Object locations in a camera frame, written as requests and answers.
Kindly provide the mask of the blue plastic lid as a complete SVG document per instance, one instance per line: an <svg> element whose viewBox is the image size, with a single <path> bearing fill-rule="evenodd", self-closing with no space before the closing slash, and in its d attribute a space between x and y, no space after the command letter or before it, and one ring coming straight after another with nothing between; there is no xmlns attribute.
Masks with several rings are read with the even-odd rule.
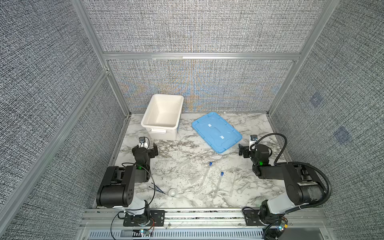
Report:
<svg viewBox="0 0 384 240"><path fill-rule="evenodd" d="M242 140L242 135L217 113L206 114L192 123L193 129L218 154Z"/></svg>

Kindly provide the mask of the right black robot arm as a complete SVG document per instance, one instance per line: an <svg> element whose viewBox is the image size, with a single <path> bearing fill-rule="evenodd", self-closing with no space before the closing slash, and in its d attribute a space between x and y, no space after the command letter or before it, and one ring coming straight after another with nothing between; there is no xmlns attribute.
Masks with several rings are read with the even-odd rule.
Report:
<svg viewBox="0 0 384 240"><path fill-rule="evenodd" d="M239 145L239 155L252 161L252 171L256 177L262 180L282 180L285 184L284 193L262 202L258 220L264 226L282 223L286 214L321 206L332 194L331 182L320 169L303 162L279 162L288 145L288 139L283 134L279 136L283 138L284 145L273 164L270 164L273 151L261 143L269 136L267 134L258 138L251 135L249 145Z"/></svg>

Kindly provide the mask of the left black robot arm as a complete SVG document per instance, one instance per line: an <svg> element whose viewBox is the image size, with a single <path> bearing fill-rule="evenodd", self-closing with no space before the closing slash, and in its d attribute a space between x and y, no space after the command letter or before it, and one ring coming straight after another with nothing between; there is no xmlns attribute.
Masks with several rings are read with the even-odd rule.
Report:
<svg viewBox="0 0 384 240"><path fill-rule="evenodd" d="M125 214L125 227L147 227L154 225L151 216L151 201L142 200L135 195L136 183L153 181L151 173L151 159L155 158L158 146L153 144L152 149L136 146L133 148L135 163L127 167L107 167L98 193L96 203L98 207L119 209Z"/></svg>

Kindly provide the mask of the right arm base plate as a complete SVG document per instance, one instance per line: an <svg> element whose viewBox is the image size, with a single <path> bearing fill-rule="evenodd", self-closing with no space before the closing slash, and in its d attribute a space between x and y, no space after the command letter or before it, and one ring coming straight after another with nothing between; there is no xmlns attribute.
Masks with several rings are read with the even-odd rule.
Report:
<svg viewBox="0 0 384 240"><path fill-rule="evenodd" d="M283 225L287 224L288 220L283 215L271 215L266 216L264 219L261 219L259 214L259 209L244 208L242 213L247 227L255 226L268 226L272 224L273 226L279 226L282 222Z"/></svg>

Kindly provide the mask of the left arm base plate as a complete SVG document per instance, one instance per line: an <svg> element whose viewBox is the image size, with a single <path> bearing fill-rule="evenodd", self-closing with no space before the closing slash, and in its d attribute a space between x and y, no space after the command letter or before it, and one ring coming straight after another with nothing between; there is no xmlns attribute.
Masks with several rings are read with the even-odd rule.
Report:
<svg viewBox="0 0 384 240"><path fill-rule="evenodd" d="M152 226L163 227L166 211L164 210L149 210L142 215L126 213L124 217L124 227L144 227Z"/></svg>

